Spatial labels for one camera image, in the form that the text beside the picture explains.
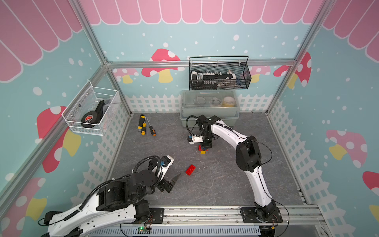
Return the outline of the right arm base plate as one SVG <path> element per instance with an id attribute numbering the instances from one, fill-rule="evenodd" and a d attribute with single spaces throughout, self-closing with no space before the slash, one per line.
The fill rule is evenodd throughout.
<path id="1" fill-rule="evenodd" d="M 242 207 L 240 209 L 243 223 L 278 224 L 283 222 L 278 207 L 266 211 L 264 208 Z"/>

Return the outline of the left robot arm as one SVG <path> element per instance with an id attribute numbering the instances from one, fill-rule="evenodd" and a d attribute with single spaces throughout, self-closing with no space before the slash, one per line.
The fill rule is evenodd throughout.
<path id="1" fill-rule="evenodd" d="M 150 208 L 145 196 L 155 190 L 171 192 L 178 177 L 164 176 L 173 165 L 171 156 L 149 156 L 139 161 L 130 174 L 105 181 L 94 188 L 85 200 L 65 211 L 50 211 L 38 224 L 48 227 L 46 237 L 84 237 L 116 224 L 140 224 L 150 231 L 151 224 L 161 223 L 163 209 Z"/>

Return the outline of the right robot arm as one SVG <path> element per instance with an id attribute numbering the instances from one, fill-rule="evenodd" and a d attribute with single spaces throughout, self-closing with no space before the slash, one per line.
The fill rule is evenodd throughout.
<path id="1" fill-rule="evenodd" d="M 222 138 L 233 148 L 235 148 L 235 161 L 237 166 L 245 172 L 254 193 L 254 204 L 256 218 L 265 223 L 270 222 L 274 217 L 274 212 L 278 211 L 275 200 L 269 193 L 262 172 L 262 154 L 259 148 L 259 141 L 254 136 L 246 136 L 226 125 L 219 117 L 207 118 L 205 115 L 189 116 L 195 119 L 200 134 L 194 134 L 191 129 L 187 129 L 190 135 L 190 144 L 199 143 L 204 150 L 212 148 L 213 140 Z"/>

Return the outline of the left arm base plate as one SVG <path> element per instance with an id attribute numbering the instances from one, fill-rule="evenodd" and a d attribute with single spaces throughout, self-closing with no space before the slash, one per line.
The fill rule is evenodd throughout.
<path id="1" fill-rule="evenodd" d="M 164 208 L 150 208 L 150 216 L 145 221 L 146 224 L 162 224 L 164 217 Z"/>

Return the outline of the red 2x4 lego brick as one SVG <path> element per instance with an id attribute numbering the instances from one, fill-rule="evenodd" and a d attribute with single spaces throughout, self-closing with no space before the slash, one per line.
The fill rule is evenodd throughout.
<path id="1" fill-rule="evenodd" d="M 206 151 L 208 151 L 207 148 L 203 148 L 201 145 L 198 146 L 198 150 L 201 151 L 201 152 L 206 152 Z"/>
<path id="2" fill-rule="evenodd" d="M 194 165 L 190 165 L 187 170 L 185 171 L 185 174 L 188 176 L 191 176 L 192 173 L 195 171 L 196 167 Z"/>

